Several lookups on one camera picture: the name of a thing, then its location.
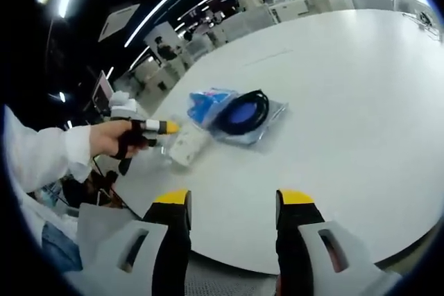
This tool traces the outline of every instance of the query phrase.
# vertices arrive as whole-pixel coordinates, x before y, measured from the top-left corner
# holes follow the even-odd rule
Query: jeans
[[[83,269],[78,245],[49,222],[43,227],[42,250],[61,273]]]

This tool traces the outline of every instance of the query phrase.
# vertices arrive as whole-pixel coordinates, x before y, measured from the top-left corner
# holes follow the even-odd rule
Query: round table
[[[348,10],[284,22],[201,58],[155,118],[186,117],[189,92],[263,89],[288,103],[256,146],[213,141],[187,171],[142,152],[117,193],[140,216],[192,191],[192,249],[277,274],[275,191],[309,194],[373,262],[427,233],[443,211],[444,47],[399,12]]]

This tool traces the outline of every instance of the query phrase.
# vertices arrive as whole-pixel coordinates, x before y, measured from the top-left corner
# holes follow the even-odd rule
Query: hand
[[[91,126],[89,146],[91,157],[105,154],[114,156],[119,151],[118,138],[126,131],[131,130],[130,121],[108,121]],[[126,158],[137,154],[145,146],[129,146]]]

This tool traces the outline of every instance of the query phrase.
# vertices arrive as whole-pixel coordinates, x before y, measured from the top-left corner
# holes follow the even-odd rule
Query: desk
[[[185,116],[199,89],[261,88],[289,103],[267,149],[212,142],[187,172],[142,152],[117,193],[143,216],[158,194],[192,190],[194,251],[277,274],[275,191],[297,189],[374,262],[386,259],[443,211],[443,58],[443,45],[398,12],[328,12],[257,31],[201,58],[155,117]]]

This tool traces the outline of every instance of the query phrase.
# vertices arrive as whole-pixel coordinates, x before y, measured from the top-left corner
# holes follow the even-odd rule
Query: yellow tip
[[[166,123],[166,133],[167,134],[173,134],[173,133],[177,133],[179,132],[179,125],[172,122],[172,121],[167,121]]]

